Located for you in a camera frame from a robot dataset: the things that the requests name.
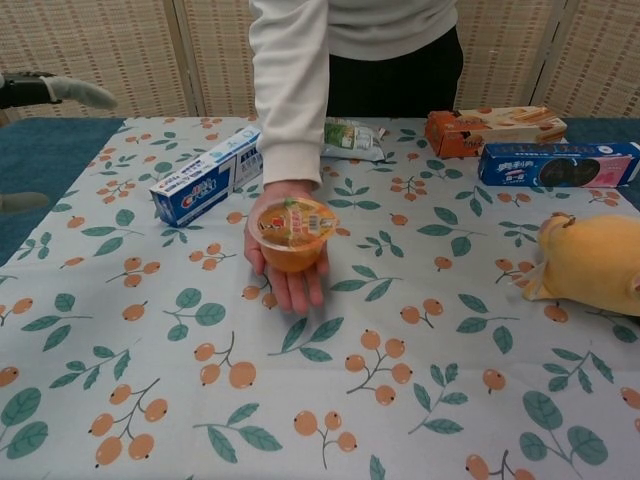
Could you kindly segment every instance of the white sweater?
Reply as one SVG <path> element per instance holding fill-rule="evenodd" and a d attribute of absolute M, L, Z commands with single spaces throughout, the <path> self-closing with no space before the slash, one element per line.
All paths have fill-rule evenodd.
<path fill-rule="evenodd" d="M 321 184 L 329 53 L 358 60 L 398 57 L 457 22 L 455 0 L 250 0 L 250 7 L 265 184 Z"/>

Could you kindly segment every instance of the hand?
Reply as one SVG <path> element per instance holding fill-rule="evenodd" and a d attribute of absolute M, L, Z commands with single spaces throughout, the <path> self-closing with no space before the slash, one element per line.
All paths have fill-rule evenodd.
<path fill-rule="evenodd" d="M 313 184 L 307 180 L 270 183 L 265 186 L 264 193 L 256 200 L 253 209 L 284 197 L 311 198 L 312 190 Z M 273 293 L 283 311 L 291 312 L 294 310 L 297 314 L 304 315 L 307 313 L 309 305 L 319 307 L 324 302 L 320 276 L 329 273 L 326 245 L 315 265 L 304 272 L 285 273 L 267 265 L 260 250 L 260 244 L 245 226 L 244 256 L 249 260 L 257 275 L 265 274 L 266 270 L 266 275 L 273 287 Z"/>

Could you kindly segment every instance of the oreo cookie image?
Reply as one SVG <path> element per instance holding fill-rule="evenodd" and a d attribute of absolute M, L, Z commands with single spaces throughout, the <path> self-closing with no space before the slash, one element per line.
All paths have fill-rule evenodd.
<path fill-rule="evenodd" d="M 543 187 L 558 187 L 573 181 L 574 165 L 568 158 L 554 158 L 540 170 L 539 180 Z"/>
<path fill-rule="evenodd" d="M 591 183 L 600 173 L 600 162 L 593 158 L 585 158 L 573 169 L 572 187 L 582 187 Z"/>

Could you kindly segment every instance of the toothpaste box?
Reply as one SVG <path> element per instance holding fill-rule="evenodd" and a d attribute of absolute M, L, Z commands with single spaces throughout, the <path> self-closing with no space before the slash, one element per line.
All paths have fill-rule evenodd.
<path fill-rule="evenodd" d="M 485 145 L 478 174 L 486 185 L 601 187 L 626 185 L 640 170 L 637 143 Z"/>
<path fill-rule="evenodd" d="M 151 187 L 160 219 L 184 227 L 260 175 L 259 135 L 248 126 Z"/>
<path fill-rule="evenodd" d="M 431 112 L 425 134 L 441 158 L 477 157 L 487 143 L 554 143 L 567 125 L 546 107 Z"/>

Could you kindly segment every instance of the black pants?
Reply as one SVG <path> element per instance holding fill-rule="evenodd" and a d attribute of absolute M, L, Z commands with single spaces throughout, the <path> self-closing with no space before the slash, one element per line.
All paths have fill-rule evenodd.
<path fill-rule="evenodd" d="M 432 110 L 451 110 L 462 65 L 455 27 L 420 50 L 389 60 L 332 55 L 327 115 L 424 118 Z"/>

